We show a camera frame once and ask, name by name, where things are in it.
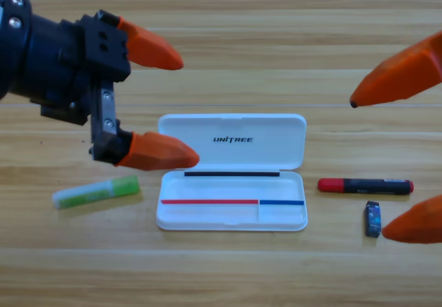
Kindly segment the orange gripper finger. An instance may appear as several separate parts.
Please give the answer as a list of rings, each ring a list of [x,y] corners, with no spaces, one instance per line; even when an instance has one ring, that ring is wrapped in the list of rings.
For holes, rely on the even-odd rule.
[[[396,53],[373,69],[349,99],[353,108],[402,99],[441,83],[441,33]]]
[[[144,171],[192,168],[200,156],[175,137],[157,132],[132,133],[128,152],[115,165]]]
[[[382,234],[407,244],[441,243],[441,195],[414,205],[386,225]]]
[[[184,67],[179,52],[161,36],[123,17],[119,18],[117,28],[127,34],[126,47],[131,62],[163,70],[180,70]]]

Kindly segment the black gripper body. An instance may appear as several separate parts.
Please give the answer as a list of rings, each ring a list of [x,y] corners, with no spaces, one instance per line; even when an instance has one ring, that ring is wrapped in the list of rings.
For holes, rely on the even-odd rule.
[[[115,109],[114,85],[131,73],[128,37],[118,22],[104,10],[75,22],[33,16],[20,76],[20,91],[41,106],[42,116],[90,123],[90,154],[113,165],[128,154],[132,141]]]

